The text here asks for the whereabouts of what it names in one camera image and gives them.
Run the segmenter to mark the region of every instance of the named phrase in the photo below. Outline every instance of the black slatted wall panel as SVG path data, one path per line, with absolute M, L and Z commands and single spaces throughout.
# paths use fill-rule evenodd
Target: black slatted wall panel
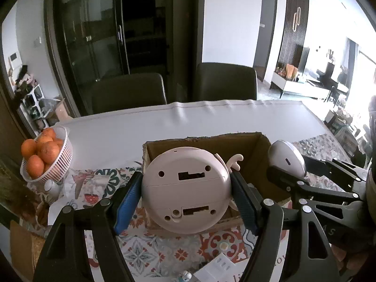
M 301 8 L 300 25 L 296 32 L 293 31 L 294 13 Z M 284 67 L 287 63 L 299 66 L 300 57 L 303 51 L 304 38 L 307 31 L 309 0 L 286 0 L 285 26 L 281 49 L 277 61 L 278 67 Z

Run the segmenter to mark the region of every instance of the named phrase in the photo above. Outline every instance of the floor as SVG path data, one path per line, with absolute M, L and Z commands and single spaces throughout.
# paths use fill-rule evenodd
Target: floor
M 261 82 L 257 79 L 257 99 L 258 100 L 279 100 L 281 93 L 276 89 L 269 89 L 267 82 Z M 324 121 L 328 111 L 333 109 L 332 102 L 324 102 L 310 97 L 303 97 L 296 94 L 283 93 L 281 100 L 302 101 L 319 119 Z

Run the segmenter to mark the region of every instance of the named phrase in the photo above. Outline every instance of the blue gripper pad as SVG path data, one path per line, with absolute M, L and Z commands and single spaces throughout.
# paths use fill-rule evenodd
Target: blue gripper pad
M 233 170 L 230 174 L 230 179 L 232 197 L 238 207 L 244 226 L 246 229 L 250 230 L 253 235 L 257 236 L 259 235 L 260 227 L 258 226 L 255 206 L 261 208 L 259 200 L 257 200 L 239 172 Z
M 116 199 L 125 194 L 122 200 L 114 200 L 114 209 L 116 210 L 114 231 L 117 235 L 128 228 L 132 215 L 136 210 L 141 197 L 142 177 L 142 173 L 134 172 L 127 185 L 118 189 L 112 197 L 112 199 Z

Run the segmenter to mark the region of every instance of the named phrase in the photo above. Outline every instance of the fruit basket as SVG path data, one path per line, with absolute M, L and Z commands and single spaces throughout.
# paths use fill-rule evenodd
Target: fruit basket
M 56 137 L 64 141 L 58 157 L 51 164 L 50 168 L 48 168 L 48 170 L 46 170 L 46 172 L 37 179 L 32 179 L 30 177 L 26 169 L 27 160 L 25 160 L 24 158 L 21 163 L 20 173 L 25 181 L 33 183 L 38 182 L 44 185 L 47 180 L 51 179 L 59 184 L 66 172 L 68 171 L 69 165 L 73 157 L 73 148 L 68 138 L 68 131 L 63 126 L 54 126 L 53 129 L 56 133 Z

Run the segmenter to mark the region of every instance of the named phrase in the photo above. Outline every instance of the pink round device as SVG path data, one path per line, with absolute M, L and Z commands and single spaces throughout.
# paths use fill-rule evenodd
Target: pink round device
M 213 154 L 178 147 L 160 154 L 142 179 L 142 204 L 168 231 L 190 234 L 213 226 L 231 198 L 229 173 Z

